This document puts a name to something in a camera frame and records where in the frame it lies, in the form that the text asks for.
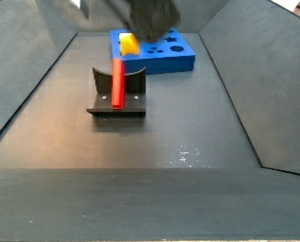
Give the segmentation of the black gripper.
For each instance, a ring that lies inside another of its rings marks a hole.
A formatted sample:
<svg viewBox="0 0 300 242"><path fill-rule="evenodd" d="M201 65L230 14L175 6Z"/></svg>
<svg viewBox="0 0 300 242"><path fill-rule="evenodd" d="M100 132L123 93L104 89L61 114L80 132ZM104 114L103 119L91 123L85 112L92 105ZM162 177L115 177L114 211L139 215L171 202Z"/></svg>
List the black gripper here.
<svg viewBox="0 0 300 242"><path fill-rule="evenodd" d="M123 0L128 17L112 0L104 0L108 9L138 41L154 43L178 24L180 15L172 0Z"/></svg>

